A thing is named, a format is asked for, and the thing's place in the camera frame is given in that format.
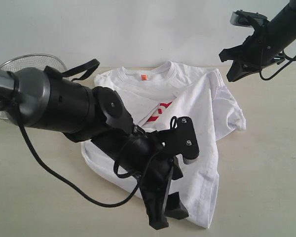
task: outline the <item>white tabletop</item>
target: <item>white tabletop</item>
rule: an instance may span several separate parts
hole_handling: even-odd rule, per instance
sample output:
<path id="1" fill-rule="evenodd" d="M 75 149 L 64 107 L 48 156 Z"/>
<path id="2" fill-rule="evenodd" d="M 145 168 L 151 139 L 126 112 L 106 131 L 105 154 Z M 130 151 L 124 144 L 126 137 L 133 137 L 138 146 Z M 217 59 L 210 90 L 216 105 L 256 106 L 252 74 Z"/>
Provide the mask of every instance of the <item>white tabletop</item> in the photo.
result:
<path id="1" fill-rule="evenodd" d="M 224 76 L 229 67 L 219 69 Z M 169 228 L 155 231 L 136 197 L 111 209 L 87 202 L 36 163 L 16 126 L 0 121 L 0 237 L 296 237 L 296 66 L 268 82 L 254 75 L 226 84 L 247 130 L 218 142 L 210 229 L 169 218 Z M 112 203 L 128 195 L 85 164 L 80 144 L 57 132 L 28 132 L 42 159 L 95 199 Z"/>

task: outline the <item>wire mesh basket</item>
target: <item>wire mesh basket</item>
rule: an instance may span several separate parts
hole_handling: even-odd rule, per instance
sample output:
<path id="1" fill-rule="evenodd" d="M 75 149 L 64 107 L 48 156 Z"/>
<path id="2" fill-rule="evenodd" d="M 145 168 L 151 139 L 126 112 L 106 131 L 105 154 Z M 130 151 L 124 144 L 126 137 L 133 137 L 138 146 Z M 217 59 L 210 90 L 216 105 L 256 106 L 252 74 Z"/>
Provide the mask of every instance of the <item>wire mesh basket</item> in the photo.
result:
<path id="1" fill-rule="evenodd" d="M 49 54 L 27 54 L 13 58 L 0 65 L 0 69 L 4 71 L 17 72 L 23 68 L 33 67 L 44 70 L 46 66 L 53 67 L 60 72 L 67 70 L 65 64 L 57 57 Z M 0 119 L 8 120 L 5 112 L 0 111 Z"/>

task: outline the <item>white wall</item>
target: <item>white wall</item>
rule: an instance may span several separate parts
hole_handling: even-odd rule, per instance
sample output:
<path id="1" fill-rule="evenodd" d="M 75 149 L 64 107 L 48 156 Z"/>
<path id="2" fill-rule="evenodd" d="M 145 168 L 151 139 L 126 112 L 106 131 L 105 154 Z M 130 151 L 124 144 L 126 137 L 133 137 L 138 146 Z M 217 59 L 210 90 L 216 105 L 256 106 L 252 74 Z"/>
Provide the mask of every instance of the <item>white wall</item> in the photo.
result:
<path id="1" fill-rule="evenodd" d="M 0 0 L 0 63 L 43 52 L 72 67 L 152 67 L 173 60 L 220 65 L 224 47 L 252 29 L 230 25 L 232 11 L 272 19 L 289 0 Z M 296 52 L 296 42 L 287 50 Z"/>

